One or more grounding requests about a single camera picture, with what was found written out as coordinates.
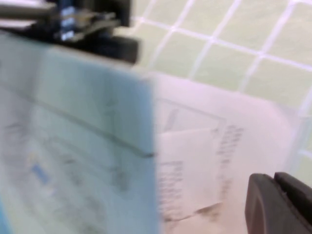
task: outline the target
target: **paper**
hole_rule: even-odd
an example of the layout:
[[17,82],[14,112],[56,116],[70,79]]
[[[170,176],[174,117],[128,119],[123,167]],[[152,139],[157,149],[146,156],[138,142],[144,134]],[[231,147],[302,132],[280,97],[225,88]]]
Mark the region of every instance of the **paper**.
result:
[[252,173],[287,170],[306,119],[246,95],[153,73],[158,132],[210,128],[218,163],[221,233],[246,234],[244,208]]
[[205,220],[204,230],[209,229],[211,219],[207,214],[203,217],[202,211],[219,203],[211,130],[164,133],[158,140],[163,233],[188,234],[201,220]]
[[157,234],[150,87],[0,34],[0,195],[14,233]]

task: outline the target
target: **black device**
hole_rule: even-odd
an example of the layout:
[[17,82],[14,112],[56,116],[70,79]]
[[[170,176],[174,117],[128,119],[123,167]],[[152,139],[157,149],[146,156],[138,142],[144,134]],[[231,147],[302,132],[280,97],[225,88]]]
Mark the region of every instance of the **black device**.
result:
[[131,64],[137,62],[139,40],[114,35],[129,27],[131,0],[48,0],[42,8],[0,4],[0,18],[35,20],[15,34],[59,44]]
[[249,234],[312,234],[312,188],[287,173],[253,174],[245,218]]

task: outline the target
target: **cutting mat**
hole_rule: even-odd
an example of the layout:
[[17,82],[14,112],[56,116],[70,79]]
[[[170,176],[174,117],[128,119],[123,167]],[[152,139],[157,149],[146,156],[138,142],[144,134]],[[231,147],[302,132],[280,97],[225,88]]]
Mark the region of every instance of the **cutting mat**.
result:
[[[312,0],[136,0],[138,67],[312,113]],[[295,175],[312,185],[312,138]]]

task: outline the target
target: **white paper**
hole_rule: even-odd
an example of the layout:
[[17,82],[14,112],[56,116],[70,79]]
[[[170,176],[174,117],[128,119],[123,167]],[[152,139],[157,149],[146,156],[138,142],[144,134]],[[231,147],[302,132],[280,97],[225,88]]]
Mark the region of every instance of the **white paper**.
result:
[[218,142],[219,227],[246,234],[249,176],[284,171],[306,119],[296,111],[243,94],[153,74],[158,132],[211,128]]
[[218,203],[217,158],[210,130],[158,136],[163,215],[182,218]]

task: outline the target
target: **white grid lines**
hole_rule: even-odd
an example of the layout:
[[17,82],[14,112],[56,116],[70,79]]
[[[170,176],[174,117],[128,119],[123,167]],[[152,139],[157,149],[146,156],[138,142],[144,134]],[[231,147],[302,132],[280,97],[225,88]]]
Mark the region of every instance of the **white grid lines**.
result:
[[158,47],[156,48],[154,54],[152,55],[149,64],[148,64],[148,68],[152,68],[160,54],[160,52],[163,50],[163,48],[165,47],[165,45],[167,44],[168,40],[170,39],[171,35],[173,34],[173,32],[180,26],[180,24],[182,24],[182,22],[184,21],[185,17],[187,16],[187,14],[189,13],[192,5],[194,4],[195,0],[188,0],[181,12],[181,14],[179,15],[177,21],[174,23],[174,25],[170,28],[169,32],[165,35],[165,37],[161,40],[160,44],[158,45]]
[[284,27],[285,23],[287,22],[287,20],[291,16],[291,14],[293,12],[293,9],[294,9],[294,6],[295,6],[295,2],[291,0],[289,2],[289,4],[287,5],[285,11],[281,15],[281,17],[278,19],[278,21],[277,21],[275,27],[273,28],[273,30],[271,31],[270,35],[266,39],[266,41],[265,41],[264,45],[262,46],[262,49],[259,52],[258,56],[254,59],[252,65],[247,70],[247,72],[245,74],[245,78],[243,79],[243,81],[242,81],[242,83],[241,83],[241,85],[240,85],[240,87],[238,89],[240,92],[244,92],[245,91],[251,76],[257,70],[260,62],[264,58],[264,55],[272,47],[272,45],[275,42],[275,39],[277,38],[278,34],[280,33],[280,31]]
[[303,156],[306,156],[306,157],[308,157],[309,159],[312,160],[312,152],[310,152],[308,150],[300,150],[299,154],[303,155]]
[[299,114],[301,116],[307,116],[309,114],[311,106],[312,106],[312,86],[310,87],[306,97],[304,98],[299,107]]
[[157,0],[150,0],[150,2],[148,3],[147,7],[145,8],[142,17],[139,18],[139,20],[136,22],[135,26],[129,31],[128,35],[132,35],[133,33],[136,32],[136,30],[140,27],[140,25],[142,23],[144,23],[144,20],[148,17],[148,15],[150,14],[153,6],[155,5]]
[[[147,24],[147,25],[152,25],[152,26],[164,29],[164,30],[170,30],[171,29],[170,25],[160,23],[160,22],[156,22],[156,21],[152,21],[149,19],[145,19],[143,23]],[[192,31],[189,31],[187,29],[182,29],[182,28],[177,28],[175,31],[178,33],[184,34],[186,36],[199,39],[199,40],[210,40],[212,38],[212,36],[208,36],[206,34],[201,34],[201,33],[197,33],[197,32],[192,32]],[[237,45],[237,44],[234,44],[234,43],[231,43],[228,41],[224,41],[224,40],[221,40],[218,38],[215,39],[214,44],[224,46],[224,47],[227,47],[229,49],[237,50],[237,51],[240,51],[242,53],[246,53],[246,54],[250,54],[250,55],[257,56],[260,54],[260,51],[253,50],[253,49],[250,49],[248,47]],[[274,55],[269,55],[269,54],[264,54],[262,56],[263,56],[263,59],[268,59],[268,60],[271,60],[274,62],[282,63],[282,64],[289,65],[292,67],[296,67],[298,69],[302,69],[302,70],[306,70],[308,72],[312,72],[312,66],[311,65],[302,64],[302,63],[299,63],[299,62],[296,62],[293,60],[289,60],[286,58],[280,58],[280,57],[277,57]]]
[[204,60],[206,54],[208,53],[210,47],[213,45],[213,43],[215,42],[215,39],[220,35],[220,33],[224,29],[224,27],[228,24],[228,22],[232,18],[234,12],[237,10],[237,8],[241,4],[241,2],[242,2],[241,0],[235,0],[233,2],[231,7],[229,8],[227,13],[225,14],[225,17],[223,18],[221,23],[217,26],[217,28],[213,32],[211,38],[206,42],[206,44],[204,45],[204,48],[202,49],[202,51],[199,53],[198,57],[196,58],[195,63],[193,65],[193,67],[191,68],[191,71],[188,75],[189,79],[194,78],[194,75],[196,74],[197,70],[199,69],[199,67],[200,67],[202,61]]
[[[221,21],[221,23],[218,25],[218,27],[216,28],[216,30],[212,33],[212,35],[206,35],[206,34],[201,34],[201,33],[197,33],[197,32],[193,32],[187,29],[183,29],[180,28],[181,23],[184,21],[185,17],[187,16],[190,8],[192,7],[192,5],[194,4],[194,2],[196,0],[188,0],[186,5],[183,8],[182,13],[179,15],[177,21],[175,22],[174,25],[167,25],[164,23],[160,23],[160,22],[156,22],[156,21],[152,21],[147,19],[149,13],[152,10],[153,5],[155,4],[157,0],[151,0],[150,4],[148,5],[148,7],[145,9],[144,14],[142,15],[142,17],[136,18],[136,20],[138,21],[136,24],[135,29],[133,29],[131,31],[131,34],[133,32],[135,32],[135,30],[137,30],[137,28],[141,25],[141,24],[147,24],[147,25],[152,25],[158,28],[161,28],[165,31],[167,31],[166,36],[161,40],[160,44],[158,45],[158,47],[156,48],[154,54],[152,55],[148,68],[152,68],[156,62],[156,60],[158,59],[159,54],[161,53],[161,51],[163,50],[164,46],[166,45],[166,43],[168,42],[168,40],[170,39],[171,35],[174,32],[192,37],[192,38],[196,38],[199,40],[203,40],[206,41],[204,48],[202,49],[202,51],[199,53],[199,55],[197,56],[196,61],[193,64],[193,67],[191,68],[191,71],[188,74],[188,78],[193,79],[197,70],[199,69],[204,57],[207,55],[210,47],[213,44],[219,45],[219,46],[224,46],[227,47],[229,49],[233,49],[236,51],[240,51],[242,53],[246,53],[246,54],[250,54],[250,55],[254,55],[256,56],[256,58],[254,59],[253,63],[251,64],[251,66],[248,68],[246,74],[245,74],[245,78],[243,79],[242,83],[240,84],[239,87],[239,91],[243,92],[245,90],[245,88],[247,87],[251,76],[254,74],[254,72],[257,70],[260,62],[263,59],[268,59],[277,63],[281,63],[281,64],[285,64],[288,66],[292,66],[298,69],[302,69],[308,72],[312,72],[312,66],[311,65],[307,65],[307,64],[302,64],[300,62],[296,62],[290,59],[286,59],[286,58],[281,58],[278,56],[274,56],[274,55],[270,55],[268,54],[270,48],[272,47],[273,43],[275,42],[277,36],[279,35],[279,33],[281,32],[282,28],[284,27],[285,23],[287,22],[287,20],[290,18],[290,16],[292,15],[292,12],[294,10],[294,7],[296,6],[297,3],[302,3],[302,4],[307,4],[312,6],[312,0],[289,0],[289,4],[286,7],[285,11],[282,13],[282,15],[280,16],[280,18],[278,19],[277,23],[275,24],[274,28],[272,29],[271,33],[269,34],[269,36],[267,37],[265,43],[263,44],[262,48],[260,51],[254,50],[254,49],[250,49],[248,47],[245,46],[241,46],[241,45],[237,45],[228,41],[224,41],[221,39],[218,39],[218,36],[220,35],[221,31],[224,29],[224,27],[227,25],[227,23],[230,21],[231,17],[233,16],[233,14],[235,13],[236,9],[239,7],[240,3],[242,0],[234,0],[233,4],[231,5],[231,7],[229,8],[228,12],[226,13],[225,17],[223,18],[223,20]],[[304,98],[304,100],[302,101],[300,107],[299,107],[299,114],[301,116],[307,116],[309,114],[309,110],[312,107],[312,87],[309,89],[309,91],[307,92],[306,97]],[[299,151],[300,155],[304,155],[307,156],[308,158],[312,159],[312,152],[308,151],[308,150],[300,150]]]

